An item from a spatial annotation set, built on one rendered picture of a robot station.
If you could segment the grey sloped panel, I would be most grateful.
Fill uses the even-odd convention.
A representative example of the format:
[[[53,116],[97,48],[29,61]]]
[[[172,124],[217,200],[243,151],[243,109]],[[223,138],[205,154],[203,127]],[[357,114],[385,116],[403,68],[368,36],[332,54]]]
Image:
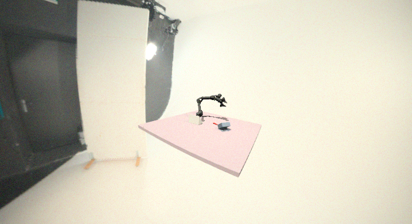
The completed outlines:
[[[220,131],[222,131],[222,132],[224,132],[224,131],[229,131],[228,127],[230,127],[230,126],[231,126],[231,125],[230,125],[230,122],[220,123],[220,124],[218,125],[218,129],[219,129]]]

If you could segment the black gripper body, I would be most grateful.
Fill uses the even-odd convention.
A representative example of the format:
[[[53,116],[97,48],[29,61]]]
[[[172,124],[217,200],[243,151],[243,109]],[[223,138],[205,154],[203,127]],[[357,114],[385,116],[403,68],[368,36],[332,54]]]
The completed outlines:
[[[220,107],[223,105],[223,100],[225,99],[225,97],[223,97],[222,99],[218,99],[218,102],[220,103]]]

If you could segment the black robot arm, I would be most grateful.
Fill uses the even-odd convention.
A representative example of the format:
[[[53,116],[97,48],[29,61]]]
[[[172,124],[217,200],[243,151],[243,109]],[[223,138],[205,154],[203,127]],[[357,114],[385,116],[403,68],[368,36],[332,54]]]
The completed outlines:
[[[211,95],[210,97],[200,97],[200,98],[198,98],[196,101],[197,101],[197,103],[198,103],[198,112],[196,113],[196,116],[199,116],[199,117],[202,117],[202,115],[203,115],[203,112],[202,112],[202,110],[201,110],[201,102],[202,102],[202,100],[204,100],[204,99],[211,99],[211,100],[216,100],[216,101],[218,101],[218,99],[220,98],[220,97],[222,97],[222,94],[218,94],[218,95]],[[200,100],[201,99],[201,100]]]

